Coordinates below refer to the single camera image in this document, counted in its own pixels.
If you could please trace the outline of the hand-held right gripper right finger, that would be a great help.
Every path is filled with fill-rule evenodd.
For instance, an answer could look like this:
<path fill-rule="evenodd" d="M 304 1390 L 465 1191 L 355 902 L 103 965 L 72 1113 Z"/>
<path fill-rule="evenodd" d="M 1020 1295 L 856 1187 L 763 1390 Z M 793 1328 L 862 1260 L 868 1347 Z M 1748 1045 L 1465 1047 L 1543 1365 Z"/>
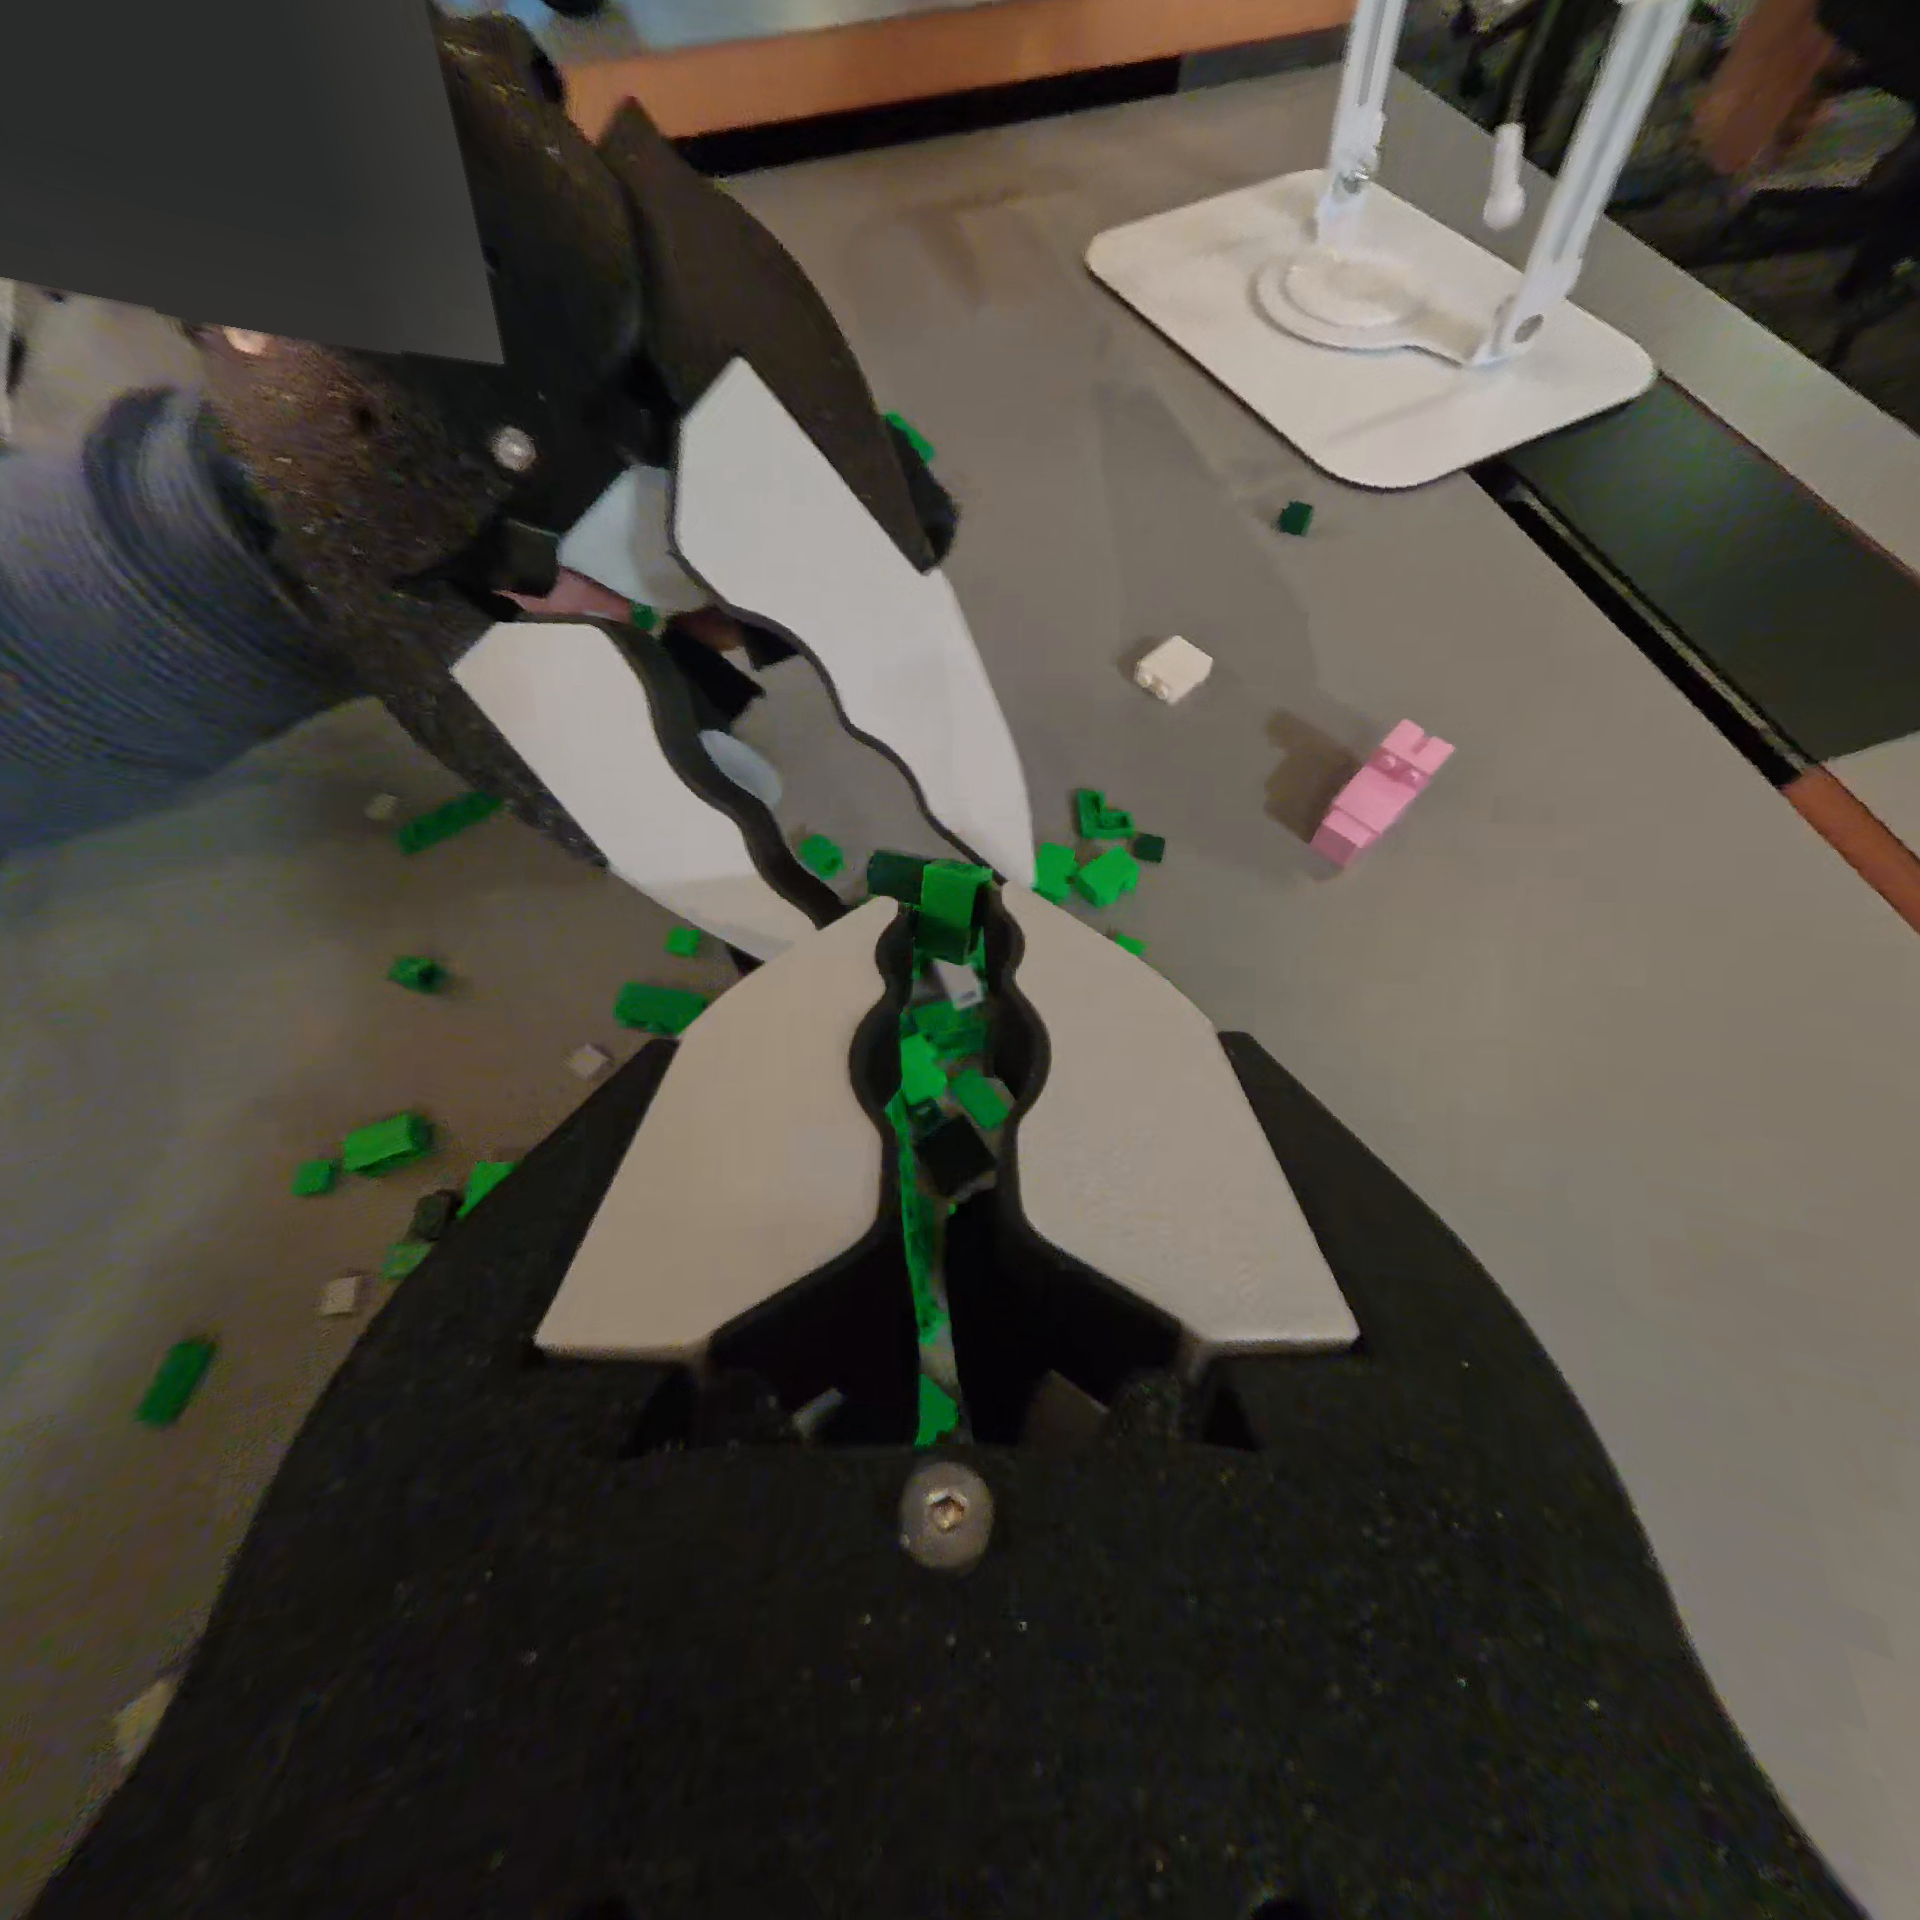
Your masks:
<path fill-rule="evenodd" d="M 1148 963 L 1008 884 L 988 917 L 989 1063 L 1012 1097 L 984 1191 L 948 1214 L 973 1439 L 1047 1381 L 1110 1406 L 1143 1376 L 1348 1352 L 1359 1325 L 1225 1037 Z"/>

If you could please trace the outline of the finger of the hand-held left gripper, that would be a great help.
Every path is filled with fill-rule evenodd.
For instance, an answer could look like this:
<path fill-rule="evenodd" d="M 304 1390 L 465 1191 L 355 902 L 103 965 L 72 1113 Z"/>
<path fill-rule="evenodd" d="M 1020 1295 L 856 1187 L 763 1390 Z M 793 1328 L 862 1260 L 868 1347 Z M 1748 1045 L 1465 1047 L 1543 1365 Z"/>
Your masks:
<path fill-rule="evenodd" d="M 451 677 L 612 876 L 716 942 L 769 959 L 847 911 L 787 844 L 769 767 L 718 748 L 657 640 L 505 621 Z"/>
<path fill-rule="evenodd" d="M 929 825 L 1028 884 L 1024 764 L 956 589 L 913 569 L 744 358 L 679 422 L 670 494 L 675 550 L 710 599 L 793 643 Z"/>

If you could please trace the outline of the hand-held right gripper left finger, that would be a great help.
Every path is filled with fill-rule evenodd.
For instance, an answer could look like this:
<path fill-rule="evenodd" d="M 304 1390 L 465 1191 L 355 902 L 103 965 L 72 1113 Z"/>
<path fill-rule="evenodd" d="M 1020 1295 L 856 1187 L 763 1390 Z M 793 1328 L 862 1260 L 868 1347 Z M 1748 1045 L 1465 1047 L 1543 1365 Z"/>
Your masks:
<path fill-rule="evenodd" d="M 897 1025 L 912 942 L 877 895 L 761 965 L 662 1053 L 544 1320 L 542 1356 L 752 1373 L 835 1436 L 919 1424 Z"/>

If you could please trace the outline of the small green brick stack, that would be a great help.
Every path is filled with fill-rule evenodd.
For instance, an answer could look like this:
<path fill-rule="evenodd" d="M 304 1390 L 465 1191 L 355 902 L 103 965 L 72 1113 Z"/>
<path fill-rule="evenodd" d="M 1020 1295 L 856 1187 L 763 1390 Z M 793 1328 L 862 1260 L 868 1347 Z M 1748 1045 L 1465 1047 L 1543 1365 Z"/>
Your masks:
<path fill-rule="evenodd" d="M 976 959 L 995 884 L 992 869 L 956 856 L 881 848 L 867 864 L 868 893 L 907 909 L 917 953 L 950 965 Z"/>

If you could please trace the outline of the person's left forearm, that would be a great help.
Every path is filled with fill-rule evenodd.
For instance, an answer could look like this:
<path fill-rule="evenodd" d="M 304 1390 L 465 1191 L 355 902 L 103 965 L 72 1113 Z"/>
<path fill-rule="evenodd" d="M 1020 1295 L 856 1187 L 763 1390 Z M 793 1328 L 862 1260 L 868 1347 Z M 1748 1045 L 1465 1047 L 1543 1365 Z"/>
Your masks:
<path fill-rule="evenodd" d="M 1 856 L 127 822 L 359 694 L 201 395 L 1 464 Z"/>

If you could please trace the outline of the wooden-edged grey desk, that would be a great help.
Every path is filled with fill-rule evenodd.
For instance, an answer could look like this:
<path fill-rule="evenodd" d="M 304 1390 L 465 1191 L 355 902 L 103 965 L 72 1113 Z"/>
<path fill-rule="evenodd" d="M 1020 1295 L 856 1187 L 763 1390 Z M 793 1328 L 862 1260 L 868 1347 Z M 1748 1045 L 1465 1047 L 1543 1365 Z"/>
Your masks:
<path fill-rule="evenodd" d="M 1342 32 L 1342 1 L 609 4 L 553 24 L 572 117 L 643 104 L 670 137 L 780 128 Z"/>

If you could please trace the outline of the pink brick pig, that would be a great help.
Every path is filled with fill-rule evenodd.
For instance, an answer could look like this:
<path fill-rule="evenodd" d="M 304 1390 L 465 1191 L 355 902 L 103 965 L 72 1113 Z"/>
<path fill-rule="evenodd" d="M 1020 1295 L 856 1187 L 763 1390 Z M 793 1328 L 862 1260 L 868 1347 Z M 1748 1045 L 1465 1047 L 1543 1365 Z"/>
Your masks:
<path fill-rule="evenodd" d="M 1453 752 L 1453 743 L 1413 723 L 1397 723 L 1337 788 L 1312 832 L 1310 849 L 1348 869 L 1395 830 Z"/>

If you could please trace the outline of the white book stand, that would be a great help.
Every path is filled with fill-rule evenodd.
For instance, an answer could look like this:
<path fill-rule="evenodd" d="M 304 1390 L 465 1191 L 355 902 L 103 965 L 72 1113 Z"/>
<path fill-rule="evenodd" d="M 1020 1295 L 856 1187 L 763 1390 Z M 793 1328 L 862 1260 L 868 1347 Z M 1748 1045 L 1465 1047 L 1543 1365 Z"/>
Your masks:
<path fill-rule="evenodd" d="M 1614 4 L 1525 263 L 1381 184 L 1403 1 L 1357 4 L 1316 172 L 1099 233 L 1088 272 L 1329 478 L 1419 488 L 1643 395 L 1648 352 L 1571 301 L 1688 6 Z"/>

